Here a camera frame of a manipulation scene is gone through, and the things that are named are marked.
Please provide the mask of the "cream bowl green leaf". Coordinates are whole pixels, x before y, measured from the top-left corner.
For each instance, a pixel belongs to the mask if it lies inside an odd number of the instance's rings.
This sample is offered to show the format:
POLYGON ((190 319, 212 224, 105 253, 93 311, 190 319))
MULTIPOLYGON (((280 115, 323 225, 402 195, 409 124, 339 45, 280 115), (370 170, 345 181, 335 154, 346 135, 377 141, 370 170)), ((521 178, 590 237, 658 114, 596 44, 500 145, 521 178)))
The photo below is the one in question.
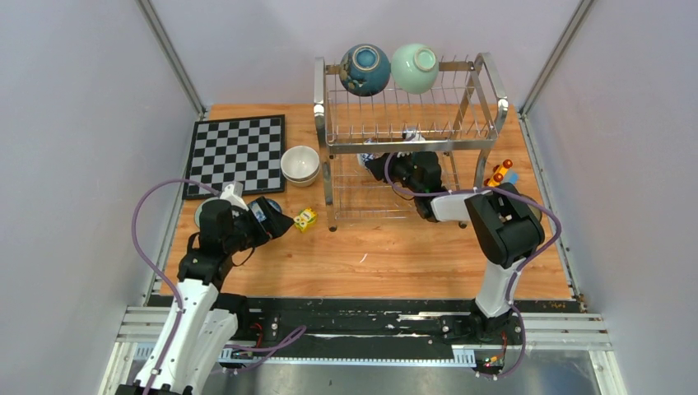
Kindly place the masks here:
POLYGON ((297 188, 306 188, 306 187, 309 187, 310 185, 312 185, 317 178, 318 178, 318 174, 313 174, 313 175, 311 175, 307 178, 303 178, 303 179, 294 179, 291 177, 286 177, 286 180, 292 186, 295 186, 297 188))

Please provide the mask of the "plain cream bowl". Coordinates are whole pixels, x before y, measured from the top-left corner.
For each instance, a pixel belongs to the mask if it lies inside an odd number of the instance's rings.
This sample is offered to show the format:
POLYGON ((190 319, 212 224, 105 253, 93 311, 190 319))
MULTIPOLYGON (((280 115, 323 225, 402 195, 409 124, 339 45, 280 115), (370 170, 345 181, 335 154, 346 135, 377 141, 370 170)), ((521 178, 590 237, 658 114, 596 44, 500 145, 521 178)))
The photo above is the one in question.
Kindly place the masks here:
POLYGON ((319 153, 309 146, 293 146, 281 158, 282 174, 292 181, 312 179, 319 172, 319 153))

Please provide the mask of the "white blue floral bowl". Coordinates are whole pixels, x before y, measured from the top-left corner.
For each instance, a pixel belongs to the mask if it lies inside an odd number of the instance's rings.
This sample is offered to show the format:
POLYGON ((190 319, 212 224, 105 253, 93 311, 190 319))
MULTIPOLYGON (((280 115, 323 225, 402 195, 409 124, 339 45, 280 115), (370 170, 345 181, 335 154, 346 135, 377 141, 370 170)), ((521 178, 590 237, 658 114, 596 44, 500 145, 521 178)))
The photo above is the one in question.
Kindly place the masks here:
POLYGON ((283 213, 282 207, 278 202, 271 198, 267 198, 267 203, 269 204, 270 207, 272 207, 274 210, 276 210, 279 213, 283 213))

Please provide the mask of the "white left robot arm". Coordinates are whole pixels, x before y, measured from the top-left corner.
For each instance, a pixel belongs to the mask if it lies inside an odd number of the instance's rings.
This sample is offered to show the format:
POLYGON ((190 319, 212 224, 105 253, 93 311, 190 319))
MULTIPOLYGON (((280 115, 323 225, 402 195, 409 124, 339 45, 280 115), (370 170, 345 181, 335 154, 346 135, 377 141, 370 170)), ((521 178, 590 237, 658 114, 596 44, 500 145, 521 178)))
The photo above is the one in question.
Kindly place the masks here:
POLYGON ((259 197, 206 200, 198 231, 188 237, 165 325, 146 364, 118 394, 199 394, 225 343, 246 338, 252 318, 246 299, 221 288, 234 254, 283 236, 294 220, 276 202, 259 197))

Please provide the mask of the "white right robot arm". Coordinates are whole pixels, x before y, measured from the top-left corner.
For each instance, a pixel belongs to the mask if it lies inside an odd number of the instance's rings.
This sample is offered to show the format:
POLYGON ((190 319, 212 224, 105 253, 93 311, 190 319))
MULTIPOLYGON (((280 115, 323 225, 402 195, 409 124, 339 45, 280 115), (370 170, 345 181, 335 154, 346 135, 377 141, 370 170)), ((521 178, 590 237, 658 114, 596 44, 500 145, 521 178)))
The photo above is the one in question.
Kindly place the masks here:
POLYGON ((450 192, 442 183, 440 160, 433 151, 364 153, 357 161, 376 180, 411 194, 421 218, 472 225, 486 257, 486 271, 470 315, 470 332, 480 343, 493 342, 503 332, 502 321, 510 316, 510 294, 518 283, 516 267, 545 239, 539 217, 515 183, 505 175, 493 189, 450 192))

